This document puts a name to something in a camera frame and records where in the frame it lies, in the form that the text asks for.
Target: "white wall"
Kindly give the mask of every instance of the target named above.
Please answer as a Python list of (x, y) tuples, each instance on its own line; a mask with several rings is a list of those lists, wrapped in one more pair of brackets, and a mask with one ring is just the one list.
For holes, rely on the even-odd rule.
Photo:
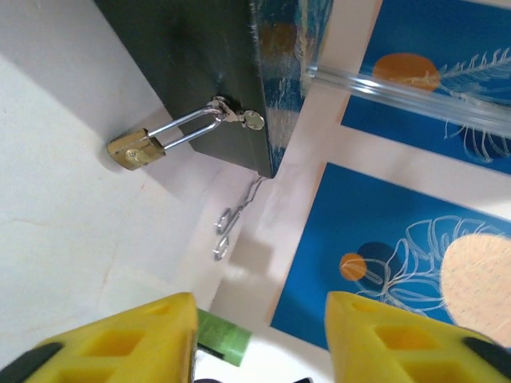
[(208, 201), (208, 225), (229, 202), (215, 180), (252, 174), (187, 144), (135, 172), (111, 161), (106, 142), (169, 116), (90, 0), (3, 1), (0, 89), (2, 366), (172, 292)]

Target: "clear plastic rod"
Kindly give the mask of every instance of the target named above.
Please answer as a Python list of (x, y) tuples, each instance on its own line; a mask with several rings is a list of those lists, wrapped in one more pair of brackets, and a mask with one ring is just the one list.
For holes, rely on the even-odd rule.
[(462, 99), (327, 67), (310, 67), (315, 82), (347, 89), (354, 96), (453, 124), (511, 138), (511, 109)]
[(179, 144), (183, 144), (184, 142), (191, 141), (193, 139), (196, 139), (197, 137), (203, 136), (204, 134), (211, 132), (212, 130), (216, 129), (220, 126), (223, 120), (214, 120), (211, 124), (204, 126), (203, 128), (196, 130), (195, 132), (191, 132), (187, 135), (182, 136), (181, 138), (178, 138), (177, 140), (174, 140), (172, 142), (169, 142), (166, 144), (163, 149), (169, 150), (174, 148), (175, 146)]

